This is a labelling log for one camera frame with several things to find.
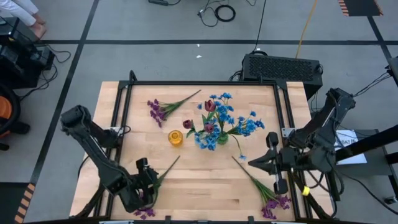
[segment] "green leaf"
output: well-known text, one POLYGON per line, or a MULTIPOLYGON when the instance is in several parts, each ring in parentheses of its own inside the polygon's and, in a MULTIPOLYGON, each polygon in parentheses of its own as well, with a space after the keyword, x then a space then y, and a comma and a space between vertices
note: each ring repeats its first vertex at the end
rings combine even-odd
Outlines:
POLYGON ((202 121, 203 121, 203 127, 205 127, 206 121, 207 121, 205 115, 202 114, 202 115, 201 115, 201 119, 202 119, 202 121))
POLYGON ((195 132, 195 130, 193 128, 191 130, 189 130, 189 132, 187 133, 187 138, 189 137, 189 135, 191 135, 194 132, 195 132))
POLYGON ((207 121, 209 121, 211 118, 213 118, 215 113, 216 113, 216 111, 210 112, 209 116, 207 116, 207 121))

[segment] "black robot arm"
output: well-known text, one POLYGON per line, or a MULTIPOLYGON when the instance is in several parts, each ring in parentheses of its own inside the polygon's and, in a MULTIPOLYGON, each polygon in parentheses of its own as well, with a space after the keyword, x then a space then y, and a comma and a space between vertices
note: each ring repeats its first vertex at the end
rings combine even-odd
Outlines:
POLYGON ((118 134, 103 130, 92 122, 87 108, 76 106, 61 115, 62 131, 76 139, 98 168, 100 184, 110 194, 120 196, 127 212, 153 203, 157 172, 149 167, 146 158, 136 161, 139 173, 130 175, 122 166, 109 160, 100 147, 118 146, 118 134))

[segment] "yellow cup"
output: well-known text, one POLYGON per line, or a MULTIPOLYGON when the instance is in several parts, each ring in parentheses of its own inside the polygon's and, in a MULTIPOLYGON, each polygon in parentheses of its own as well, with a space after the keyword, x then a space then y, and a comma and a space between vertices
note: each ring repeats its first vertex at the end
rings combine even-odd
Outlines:
POLYGON ((169 142, 173 146, 181 146, 182 139, 183 137, 181 131, 174 130, 169 133, 169 142))

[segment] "dark red tulip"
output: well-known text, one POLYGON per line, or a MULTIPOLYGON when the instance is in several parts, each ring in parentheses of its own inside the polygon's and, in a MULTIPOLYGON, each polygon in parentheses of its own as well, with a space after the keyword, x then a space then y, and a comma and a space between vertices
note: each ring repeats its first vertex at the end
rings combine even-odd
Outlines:
POLYGON ((212 124, 206 124, 205 125, 205 131, 207 132, 207 133, 212 133, 213 131, 214 131, 214 126, 212 125, 212 124))
POLYGON ((205 102, 205 110, 209 112, 213 112, 216 109, 216 105, 211 101, 208 100, 205 102))
POLYGON ((192 128, 192 121, 186 120, 186 121, 184 121, 182 123, 182 126, 184 126, 184 128, 191 129, 192 128))

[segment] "yellow cable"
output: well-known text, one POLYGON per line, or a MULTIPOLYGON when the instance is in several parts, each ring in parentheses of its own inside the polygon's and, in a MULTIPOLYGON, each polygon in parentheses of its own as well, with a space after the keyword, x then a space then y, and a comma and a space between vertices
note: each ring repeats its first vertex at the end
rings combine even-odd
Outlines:
POLYGON ((301 38, 300 38, 300 42, 298 43, 298 48, 297 48, 297 53, 296 53, 296 57, 295 58, 297 58, 299 56, 300 49, 301 49, 301 43, 303 42, 305 30, 307 29, 308 23, 310 23, 312 14, 315 11, 315 6, 317 6, 317 2, 318 2, 318 0, 315 0, 315 2, 313 3, 313 6, 312 6, 312 9, 311 9, 311 12, 310 12, 310 16, 308 17, 307 22, 305 23, 304 30, 301 33, 301 38))

